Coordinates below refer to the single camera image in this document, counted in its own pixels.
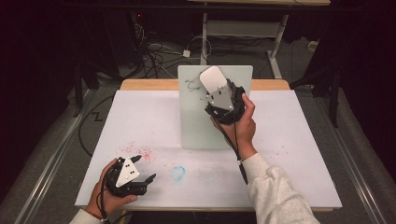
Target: left hand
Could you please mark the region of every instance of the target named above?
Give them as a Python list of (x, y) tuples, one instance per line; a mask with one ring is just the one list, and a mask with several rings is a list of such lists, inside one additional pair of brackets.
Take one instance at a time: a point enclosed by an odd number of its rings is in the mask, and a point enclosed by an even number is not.
[[(99, 219), (102, 218), (102, 214), (98, 208), (98, 204), (100, 205), (100, 189), (102, 186), (102, 182), (104, 181), (105, 173), (106, 171), (115, 163), (117, 162), (117, 159), (114, 159), (111, 163), (109, 163), (102, 171), (102, 174), (100, 175), (99, 182), (96, 183), (95, 187), (93, 188), (92, 195), (90, 198), (90, 202), (88, 205), (85, 207), (85, 211), (89, 214), (91, 214), (94, 217), (97, 217)], [(127, 203), (132, 203), (137, 200), (136, 195), (127, 195), (123, 198), (117, 197), (112, 195), (108, 190), (104, 190), (104, 204), (105, 204), (105, 211), (108, 215), (113, 213), (115, 210), (117, 210), (119, 207), (127, 204)]]

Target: blue stain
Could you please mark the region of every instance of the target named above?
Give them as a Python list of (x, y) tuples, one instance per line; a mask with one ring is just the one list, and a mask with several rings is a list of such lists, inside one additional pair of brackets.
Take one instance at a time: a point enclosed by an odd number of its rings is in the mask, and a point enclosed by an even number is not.
[(184, 177), (184, 174), (186, 174), (186, 169), (184, 169), (182, 166), (178, 166), (172, 170), (171, 177), (176, 181), (181, 181)]

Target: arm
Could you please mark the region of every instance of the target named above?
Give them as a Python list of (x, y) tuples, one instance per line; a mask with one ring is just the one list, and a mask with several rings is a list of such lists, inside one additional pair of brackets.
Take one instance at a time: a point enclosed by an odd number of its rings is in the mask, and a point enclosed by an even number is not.
[[(102, 214), (100, 212), (97, 200), (100, 198), (98, 195), (101, 192), (101, 185), (104, 181), (106, 171), (116, 163), (117, 159), (114, 159), (111, 163), (109, 163), (102, 171), (99, 182), (96, 183), (95, 187), (93, 188), (92, 195), (88, 205), (85, 207), (84, 210), (80, 209), (76, 216), (70, 223), (101, 223), (100, 219), (102, 219)], [(127, 204), (132, 203), (137, 200), (136, 195), (128, 195), (123, 198), (116, 197), (111, 195), (108, 190), (104, 191), (104, 205), (105, 211), (108, 215), (113, 213), (119, 207)]]
[(242, 96), (246, 110), (233, 125), (222, 125), (235, 145), (247, 173), (247, 195), (256, 211), (258, 223), (318, 223), (306, 199), (296, 192), (284, 170), (270, 165), (252, 144), (256, 123), (252, 119), (255, 105)]

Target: right hand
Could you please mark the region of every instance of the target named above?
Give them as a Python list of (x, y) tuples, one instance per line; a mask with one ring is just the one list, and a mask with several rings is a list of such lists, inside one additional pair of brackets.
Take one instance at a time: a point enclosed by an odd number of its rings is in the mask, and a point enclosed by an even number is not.
[[(246, 107), (245, 113), (242, 115), (242, 118), (238, 120), (235, 125), (221, 124), (221, 126), (233, 142), (234, 146), (236, 146), (234, 130), (236, 127), (236, 138), (238, 142), (239, 155), (241, 156), (242, 161), (244, 161), (248, 157), (254, 155), (257, 151), (252, 143), (254, 133), (256, 132), (256, 122), (254, 122), (252, 118), (255, 105), (248, 99), (248, 97), (244, 93), (242, 94), (242, 100), (244, 101)], [(219, 130), (216, 122), (213, 120), (212, 117), (210, 118), (213, 122), (213, 125)]]

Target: shirt cuff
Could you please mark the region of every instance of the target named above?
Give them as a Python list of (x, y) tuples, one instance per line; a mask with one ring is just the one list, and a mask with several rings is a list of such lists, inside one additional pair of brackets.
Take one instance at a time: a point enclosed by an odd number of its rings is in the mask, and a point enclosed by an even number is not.
[(244, 165), (245, 171), (247, 173), (248, 183), (251, 183), (253, 179), (257, 177), (266, 175), (266, 171), (270, 167), (270, 164), (260, 153), (256, 153), (242, 161), (242, 164)]
[(87, 213), (84, 209), (79, 209), (78, 213), (70, 223), (99, 224), (101, 221), (96, 217), (91, 216), (91, 214)]

